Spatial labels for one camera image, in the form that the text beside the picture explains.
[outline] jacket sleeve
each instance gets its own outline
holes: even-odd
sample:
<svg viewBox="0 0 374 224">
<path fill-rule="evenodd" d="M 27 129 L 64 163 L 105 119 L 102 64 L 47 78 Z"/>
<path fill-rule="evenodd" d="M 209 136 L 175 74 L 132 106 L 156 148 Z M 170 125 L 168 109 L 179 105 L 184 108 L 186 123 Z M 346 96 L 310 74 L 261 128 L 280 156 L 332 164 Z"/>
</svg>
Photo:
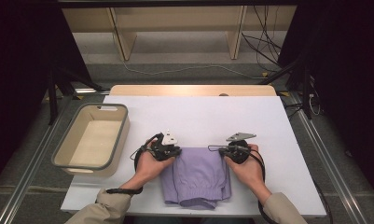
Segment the jacket sleeve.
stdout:
<svg viewBox="0 0 374 224">
<path fill-rule="evenodd" d="M 122 223 L 126 211 L 131 206 L 129 194 L 108 194 L 101 189 L 96 203 L 91 203 L 73 215 L 66 224 Z"/>
<path fill-rule="evenodd" d="M 273 221 L 280 224 L 307 223 L 297 208 L 282 193 L 273 193 L 266 201 L 263 211 Z"/>
</svg>

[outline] purple cloth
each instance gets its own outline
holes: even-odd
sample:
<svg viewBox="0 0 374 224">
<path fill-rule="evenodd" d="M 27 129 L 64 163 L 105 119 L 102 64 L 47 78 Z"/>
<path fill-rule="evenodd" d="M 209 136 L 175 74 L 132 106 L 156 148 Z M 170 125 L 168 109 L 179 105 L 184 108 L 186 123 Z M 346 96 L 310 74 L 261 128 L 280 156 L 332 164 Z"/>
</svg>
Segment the purple cloth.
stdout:
<svg viewBox="0 0 374 224">
<path fill-rule="evenodd" d="M 162 171 L 165 203 L 194 209 L 215 209 L 230 198 L 229 168 L 218 152 L 207 147 L 183 147 L 175 162 Z"/>
</svg>

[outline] human hand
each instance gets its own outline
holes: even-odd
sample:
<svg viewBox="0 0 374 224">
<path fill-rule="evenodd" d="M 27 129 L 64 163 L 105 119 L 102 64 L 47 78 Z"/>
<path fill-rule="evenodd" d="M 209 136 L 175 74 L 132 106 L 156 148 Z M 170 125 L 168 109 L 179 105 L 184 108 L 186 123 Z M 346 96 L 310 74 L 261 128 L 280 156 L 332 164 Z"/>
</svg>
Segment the human hand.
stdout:
<svg viewBox="0 0 374 224">
<path fill-rule="evenodd" d="M 166 161 L 157 161 L 150 152 L 145 151 L 140 155 L 134 176 L 128 182 L 120 186 L 120 188 L 139 189 L 146 182 L 157 177 L 164 168 L 172 164 L 174 161 L 175 157 L 171 157 Z"/>
<path fill-rule="evenodd" d="M 258 151 L 258 146 L 254 144 L 248 144 L 248 146 L 253 149 L 251 154 L 262 161 L 262 158 L 258 153 L 256 153 L 256 151 Z M 242 164 L 234 162 L 229 157 L 225 157 L 224 160 L 230 169 L 233 170 L 233 173 L 239 178 L 239 180 L 251 191 L 253 191 L 261 203 L 264 204 L 265 201 L 271 196 L 271 192 L 265 185 L 262 175 L 262 168 L 259 162 L 252 157 L 248 157 L 248 159 Z"/>
</svg>

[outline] beige plastic tray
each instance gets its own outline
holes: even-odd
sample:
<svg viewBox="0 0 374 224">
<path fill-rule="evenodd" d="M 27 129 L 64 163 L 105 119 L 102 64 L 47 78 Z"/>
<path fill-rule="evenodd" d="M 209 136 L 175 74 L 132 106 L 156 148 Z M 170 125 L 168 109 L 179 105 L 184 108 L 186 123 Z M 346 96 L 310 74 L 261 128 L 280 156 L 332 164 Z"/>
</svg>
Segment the beige plastic tray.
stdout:
<svg viewBox="0 0 374 224">
<path fill-rule="evenodd" d="M 129 128 L 125 105 L 85 104 L 70 122 L 52 163 L 70 175 L 112 175 Z"/>
</svg>

